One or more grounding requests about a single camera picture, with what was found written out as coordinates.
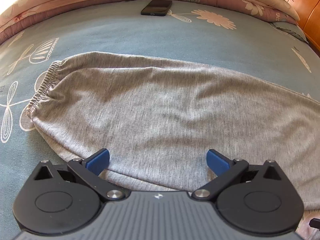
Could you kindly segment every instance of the mattress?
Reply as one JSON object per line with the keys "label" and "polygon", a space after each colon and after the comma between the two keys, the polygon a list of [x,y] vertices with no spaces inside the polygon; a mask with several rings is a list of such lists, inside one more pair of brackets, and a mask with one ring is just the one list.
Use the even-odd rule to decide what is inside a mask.
{"label": "mattress", "polygon": [[[28,102],[55,60],[101,51],[198,62],[266,80],[319,103],[320,59],[306,43],[250,15],[186,1],[173,1],[165,17],[141,16],[149,2],[70,11],[0,46],[0,239],[19,231],[12,203],[34,166],[44,158],[63,162],[26,116]],[[319,170],[310,172],[319,176]]]}

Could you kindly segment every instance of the gray fabric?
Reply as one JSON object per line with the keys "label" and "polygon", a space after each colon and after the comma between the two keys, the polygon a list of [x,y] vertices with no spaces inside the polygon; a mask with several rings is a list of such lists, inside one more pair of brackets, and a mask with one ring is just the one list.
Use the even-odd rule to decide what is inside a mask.
{"label": "gray fabric", "polygon": [[[257,78],[91,52],[53,62],[28,107],[37,130],[66,161],[105,147],[114,173],[193,191],[213,178],[209,148],[254,164],[275,159],[305,207],[320,207],[320,105]],[[124,186],[121,176],[104,178]]]}
{"label": "gray fabric", "polygon": [[287,23],[287,22],[273,22],[270,24],[272,24],[277,29],[280,29],[286,33],[291,34],[293,37],[297,38],[298,40],[305,41],[306,43],[308,43],[307,38],[303,33],[303,30],[299,26],[291,23]]}
{"label": "gray fabric", "polygon": [[319,240],[320,239],[320,230],[316,230],[315,234],[312,236],[311,239],[308,240]]}
{"label": "gray fabric", "polygon": [[[190,2],[173,1],[171,10],[175,17],[183,14],[181,17],[192,22],[174,16],[140,15],[149,2],[137,0],[70,11],[27,28],[0,46],[0,124],[9,88],[14,82],[19,83],[10,106],[11,135],[6,143],[0,142],[1,240],[12,239],[19,231],[12,204],[37,162],[44,158],[62,162],[36,130],[23,130],[20,126],[20,117],[27,119],[24,109],[35,93],[36,80],[55,60],[96,50],[193,61],[246,73],[320,101],[320,59],[306,43],[249,15]],[[191,14],[193,10],[222,15],[234,22],[236,29],[227,30],[197,19]],[[56,38],[59,40],[45,61],[30,63],[26,56]],[[10,65],[31,45],[8,75]],[[306,60],[312,73],[292,49]],[[118,174],[109,172],[108,176]],[[128,176],[121,180],[133,187],[142,183]],[[146,182],[144,187],[151,189],[154,185]]]}

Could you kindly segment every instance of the elastic cuff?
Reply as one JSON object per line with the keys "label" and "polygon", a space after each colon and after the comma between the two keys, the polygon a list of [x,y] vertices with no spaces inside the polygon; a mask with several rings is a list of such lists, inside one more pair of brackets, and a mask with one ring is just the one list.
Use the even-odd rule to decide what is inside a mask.
{"label": "elastic cuff", "polygon": [[47,96],[48,89],[53,85],[57,80],[58,70],[60,70],[60,65],[62,61],[54,61],[50,65],[39,89],[32,97],[31,101],[28,104],[27,116],[31,119],[31,113],[39,105],[40,100]]}

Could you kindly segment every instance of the pillow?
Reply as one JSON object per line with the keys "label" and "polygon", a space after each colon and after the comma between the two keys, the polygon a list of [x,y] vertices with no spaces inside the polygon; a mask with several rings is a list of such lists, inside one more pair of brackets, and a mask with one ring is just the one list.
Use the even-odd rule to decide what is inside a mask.
{"label": "pillow", "polygon": [[303,30],[300,29],[299,26],[294,25],[292,23],[287,23],[287,22],[273,22],[270,24],[272,24],[273,27],[280,29],[281,31],[291,34],[293,37],[297,38],[298,40],[305,41],[306,43],[309,44],[306,36],[303,33]]}

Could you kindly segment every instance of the floral pattern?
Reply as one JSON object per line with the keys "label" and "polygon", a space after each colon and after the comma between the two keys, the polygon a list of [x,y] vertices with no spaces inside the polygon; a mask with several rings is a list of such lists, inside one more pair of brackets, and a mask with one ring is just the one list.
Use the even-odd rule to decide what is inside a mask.
{"label": "floral pattern", "polygon": [[214,23],[217,26],[222,26],[226,29],[236,29],[236,26],[228,18],[223,17],[220,14],[215,14],[209,11],[203,10],[194,10],[191,13],[200,15],[197,18],[202,20],[207,20],[209,23]]}
{"label": "floral pattern", "polygon": [[276,13],[276,22],[280,21],[280,13]]}
{"label": "floral pattern", "polygon": [[22,13],[18,14],[16,17],[14,17],[12,20],[14,23],[17,23],[17,22],[21,21],[22,19],[24,19],[30,15],[34,15],[36,13],[37,13],[36,11],[22,12]]}
{"label": "floral pattern", "polygon": [[301,62],[304,64],[304,66],[307,68],[307,70],[311,73],[310,67],[307,64],[307,62],[305,61],[305,59],[295,49],[292,49],[292,50],[298,56],[298,58],[301,60]]}
{"label": "floral pattern", "polygon": [[256,4],[256,3],[252,3],[252,2],[248,2],[248,1],[245,1],[245,0],[242,0],[243,2],[245,2],[247,5],[245,6],[245,8],[249,11],[251,11],[251,15],[256,15],[257,13],[260,14],[260,16],[263,15],[263,11],[264,10],[264,7],[259,5],[259,4]]}

